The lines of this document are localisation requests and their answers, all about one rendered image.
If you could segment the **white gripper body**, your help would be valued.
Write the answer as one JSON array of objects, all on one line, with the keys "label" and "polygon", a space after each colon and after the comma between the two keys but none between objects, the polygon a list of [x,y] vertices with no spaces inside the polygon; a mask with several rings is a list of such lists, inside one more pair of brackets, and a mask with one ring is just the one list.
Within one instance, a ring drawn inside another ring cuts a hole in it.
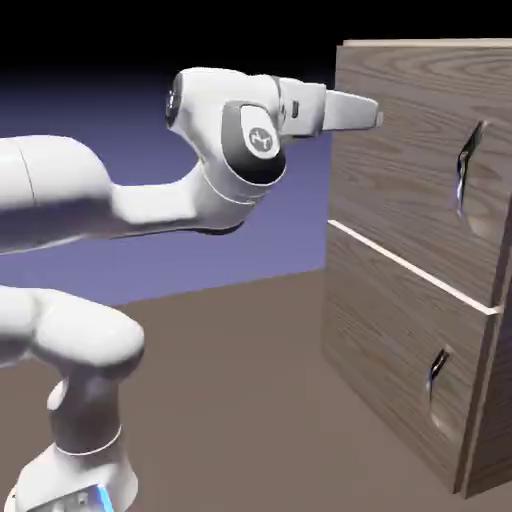
[{"label": "white gripper body", "polygon": [[326,92],[323,131],[368,130],[379,124],[379,104],[346,92]]}]

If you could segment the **wooden cabinet door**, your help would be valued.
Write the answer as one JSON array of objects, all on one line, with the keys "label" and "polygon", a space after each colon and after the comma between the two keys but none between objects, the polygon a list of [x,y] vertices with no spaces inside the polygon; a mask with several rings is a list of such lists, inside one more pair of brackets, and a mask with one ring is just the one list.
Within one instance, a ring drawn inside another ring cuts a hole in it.
[{"label": "wooden cabinet door", "polygon": [[[336,85],[375,99],[384,120],[334,136],[331,216],[498,307],[512,239],[512,39],[348,41]],[[459,216],[457,157],[480,120]]]},{"label": "wooden cabinet door", "polygon": [[[462,300],[329,226],[323,350],[349,386],[452,493],[471,442],[482,353],[498,314]],[[427,404],[437,353],[450,358]]]}]

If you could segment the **wooden cabinet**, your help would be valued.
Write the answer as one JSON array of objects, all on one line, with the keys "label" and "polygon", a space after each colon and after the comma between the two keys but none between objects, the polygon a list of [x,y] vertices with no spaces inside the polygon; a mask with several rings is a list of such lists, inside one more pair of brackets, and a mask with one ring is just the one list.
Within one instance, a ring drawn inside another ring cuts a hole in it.
[{"label": "wooden cabinet", "polygon": [[347,41],[326,358],[453,493],[512,481],[512,39]]}]

